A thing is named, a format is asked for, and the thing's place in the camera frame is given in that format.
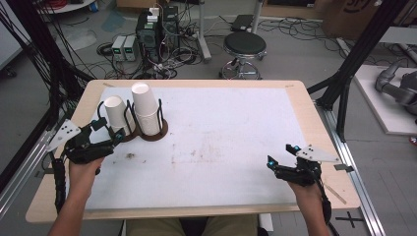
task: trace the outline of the gray robot arm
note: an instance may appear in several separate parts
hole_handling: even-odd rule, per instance
[[[386,93],[393,98],[395,101],[401,105],[409,106],[414,105],[415,100],[417,98],[416,91],[412,90],[411,88],[399,88],[390,84],[390,81],[395,77],[395,72],[399,67],[399,62],[392,63],[386,70],[382,71],[380,75],[377,77],[377,81],[375,82],[375,89],[379,92]],[[417,78],[415,73],[406,74],[405,77],[414,77],[409,78],[414,79],[414,83],[417,83]]]

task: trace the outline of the stool base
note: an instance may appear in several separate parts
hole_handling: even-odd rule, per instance
[[[226,63],[219,73],[219,75],[226,79],[242,79],[242,80],[261,80],[261,74],[258,69],[244,59],[235,59]]]

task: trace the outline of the stool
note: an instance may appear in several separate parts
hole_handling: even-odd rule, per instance
[[[233,32],[224,39],[223,48],[235,59],[221,68],[219,75],[222,78],[227,80],[234,78],[262,79],[258,69],[247,60],[253,58],[262,60],[267,55],[267,44],[263,38],[247,31]]]

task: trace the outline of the white paper cup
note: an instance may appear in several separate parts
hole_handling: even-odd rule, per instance
[[[134,132],[136,129],[136,124],[135,124],[135,120],[133,119],[133,117],[132,117],[132,120],[129,121],[129,125],[130,125],[132,132]],[[129,127],[127,125],[122,126],[122,127],[116,127],[116,126],[110,126],[110,127],[113,130],[113,132],[117,132],[120,129],[124,129],[126,136],[131,135],[131,132],[129,131]]]
[[[142,132],[147,136],[153,136],[158,134],[159,131],[159,123],[157,119],[157,112],[154,112],[153,114],[149,116],[141,116],[138,113],[136,113],[136,117],[138,118],[139,125],[141,126]],[[162,120],[159,117],[160,121],[160,128],[162,128]]]
[[[156,112],[158,105],[149,85],[137,82],[132,85],[132,97],[135,102],[135,113],[150,116]]]
[[[110,123],[110,126],[127,126],[124,115],[126,104],[120,96],[114,95],[107,97],[104,100],[104,107],[107,111],[108,123]],[[126,118],[128,119],[128,121],[133,120],[132,114],[129,110],[126,112]]]

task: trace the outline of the floor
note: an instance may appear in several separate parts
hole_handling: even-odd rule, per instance
[[[225,7],[218,8],[215,2]],[[212,59],[208,63],[187,65],[177,69],[174,79],[217,79],[219,69],[231,60],[231,56],[221,49],[222,35],[230,33],[227,22],[233,22],[238,14],[253,13],[255,1],[211,0],[206,3],[207,18],[205,20],[208,48]],[[56,16],[69,33],[73,30],[87,30],[93,32],[96,42],[77,53],[98,78],[111,77],[111,68],[103,62],[103,58],[96,54],[99,44],[109,42],[118,34],[133,33],[136,26],[137,14],[119,12],[114,9],[111,0],[99,1],[99,12],[92,13],[82,9],[72,13]],[[196,20],[198,6],[191,8],[191,18]],[[330,77],[343,62],[342,53],[334,41],[329,39],[315,39],[304,34],[288,35],[289,22],[278,19],[263,19],[258,34],[267,42],[268,56],[263,61],[254,61],[262,73],[264,80],[300,80],[306,87]],[[303,29],[296,26],[300,32],[323,34],[320,23],[305,23]],[[388,65],[399,58],[387,50],[389,45],[379,44],[365,62],[366,64]],[[0,170],[2,171],[16,151],[25,141],[48,107],[47,90],[40,76],[25,55],[18,56],[11,66],[18,73],[16,78],[9,78],[5,74],[0,76]],[[138,66],[127,63],[124,70],[132,72]],[[408,66],[415,67],[411,61]],[[322,91],[312,94],[318,98]],[[354,156],[362,180],[372,199],[375,210],[382,222],[386,235],[406,236],[414,235],[417,231],[417,167],[415,146],[408,142],[406,136],[386,135],[378,123],[373,111],[367,104],[363,94],[353,82],[351,84],[349,103],[347,108],[345,138]],[[41,178],[40,164],[35,168],[28,181],[21,189],[7,213],[0,221],[2,235],[45,235],[50,224],[30,224],[25,220],[25,214],[31,199],[39,185]],[[343,218],[351,217],[358,221],[347,221]],[[358,209],[335,210],[333,224],[341,235],[369,235]],[[297,212],[273,213],[272,222],[274,232],[271,235],[307,235],[301,215]],[[121,221],[87,221],[83,225],[82,235],[117,235]]]

